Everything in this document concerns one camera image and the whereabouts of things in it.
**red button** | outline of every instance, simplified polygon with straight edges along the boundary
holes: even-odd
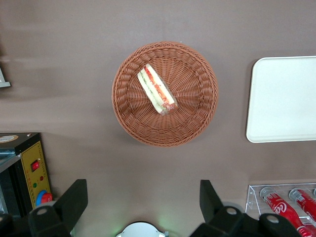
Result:
[[[31,168],[32,168],[32,172],[34,172],[35,170],[37,170],[40,167],[40,163],[38,161],[34,161],[31,164]]]
[[[51,193],[44,193],[43,197],[41,198],[41,203],[49,202],[53,200],[53,195]]]

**black device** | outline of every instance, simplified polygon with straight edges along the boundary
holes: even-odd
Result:
[[[87,182],[76,180],[53,206],[40,206],[14,221],[10,214],[0,214],[1,237],[71,237],[88,205]]]
[[[0,213],[14,219],[52,200],[39,133],[0,133]]]
[[[0,215],[3,237],[70,237],[88,204],[86,180],[77,180],[53,206],[35,209],[29,216],[12,221]],[[276,214],[263,214],[259,220],[224,206],[208,180],[200,183],[200,208],[205,219],[190,237],[301,237],[290,222]]]

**red bottle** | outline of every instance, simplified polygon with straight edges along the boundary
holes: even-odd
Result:
[[[260,191],[260,197],[276,214],[285,217],[303,237],[313,237],[311,231],[303,225],[296,211],[272,187]]]
[[[311,222],[307,221],[303,222],[303,224],[312,232],[313,236],[316,236],[316,227]]]
[[[314,221],[316,220],[316,201],[312,199],[304,190],[299,188],[292,189],[288,196]]]

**clear acrylic rack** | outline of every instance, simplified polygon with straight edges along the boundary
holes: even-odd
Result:
[[[273,184],[273,185],[249,185],[247,204],[246,204],[246,214],[254,219],[259,219],[260,215],[264,213],[273,213],[270,207],[263,201],[260,197],[260,191],[264,188],[270,186],[274,188],[277,193],[288,203],[290,204],[297,214],[299,215],[302,222],[311,222],[314,226],[316,223],[289,197],[289,192],[294,188],[301,188],[311,198],[316,199],[313,192],[316,189],[316,183],[307,183],[307,184]]]

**white tray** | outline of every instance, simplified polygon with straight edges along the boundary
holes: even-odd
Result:
[[[316,140],[316,56],[255,63],[246,135],[254,143]]]

